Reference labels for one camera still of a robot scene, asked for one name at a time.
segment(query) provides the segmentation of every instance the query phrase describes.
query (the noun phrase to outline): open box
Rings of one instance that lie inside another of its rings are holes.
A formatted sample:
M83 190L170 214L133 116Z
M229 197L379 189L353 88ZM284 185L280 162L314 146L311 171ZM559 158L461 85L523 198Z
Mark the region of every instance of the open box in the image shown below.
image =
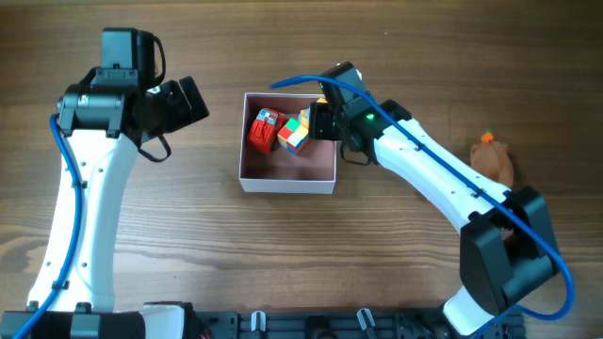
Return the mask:
M270 154L247 146L249 132L262 108L273 108L296 119L302 109L322 98L318 94L245 93L238 180L246 192L331 194L337 172L334 141L309 139L298 155L281 145Z

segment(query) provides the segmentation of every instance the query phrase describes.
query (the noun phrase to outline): red toy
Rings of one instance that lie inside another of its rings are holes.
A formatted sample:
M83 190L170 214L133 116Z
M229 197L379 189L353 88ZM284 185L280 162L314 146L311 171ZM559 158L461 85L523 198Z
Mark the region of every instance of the red toy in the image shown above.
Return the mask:
M247 142L257 151L270 153L276 134L286 123L286 117L278 111L262 108L247 135Z

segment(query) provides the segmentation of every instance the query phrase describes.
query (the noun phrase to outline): brown wooden surface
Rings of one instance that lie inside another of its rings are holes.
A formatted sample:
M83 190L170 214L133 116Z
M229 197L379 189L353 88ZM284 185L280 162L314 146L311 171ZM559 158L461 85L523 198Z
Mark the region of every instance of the brown wooden surface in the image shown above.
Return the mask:
M458 235L392 172L339 161L332 196L242 192L243 93L351 60L463 160L486 128L509 144L519 184L547 198L578 291L565 319L529 320L530 337L603 335L602 14L596 1L1 7L0 308L24 307L45 251L59 178L48 116L99 63L101 29L134 26L162 39L167 78L192 75L211 117L168 136L169 161L132 171L118 309L437 306L457 291ZM525 304L551 312L563 293L557 277Z

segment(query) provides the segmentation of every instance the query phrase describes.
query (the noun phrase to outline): brown plush toy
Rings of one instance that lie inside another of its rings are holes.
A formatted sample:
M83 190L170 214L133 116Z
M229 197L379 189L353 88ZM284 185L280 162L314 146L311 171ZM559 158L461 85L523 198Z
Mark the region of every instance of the brown plush toy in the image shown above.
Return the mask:
M505 185L513 186L513 164L507 154L507 145L494 141L490 130L481 136L481 143L471 146L471 168L481 175Z

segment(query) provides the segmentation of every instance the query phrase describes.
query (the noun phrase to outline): toy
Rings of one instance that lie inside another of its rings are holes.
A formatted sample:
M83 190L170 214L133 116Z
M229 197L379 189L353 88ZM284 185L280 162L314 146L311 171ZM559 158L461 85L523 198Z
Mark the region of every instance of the toy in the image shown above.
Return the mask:
M481 143L471 146L471 168L506 187L513 186L513 164L507 154L508 147L487 130Z
M286 117L280 112L262 108L247 135L247 142L257 151L270 153L276 134L285 124Z
M277 138L283 147L291 153L297 154L308 140L308 129L295 119L290 119L279 131Z
M317 100L317 103L327 104L327 101L324 98L320 98ZM310 129L310 107L302 109L300 111L300 115L298 116L298 122L301 126L306 129Z

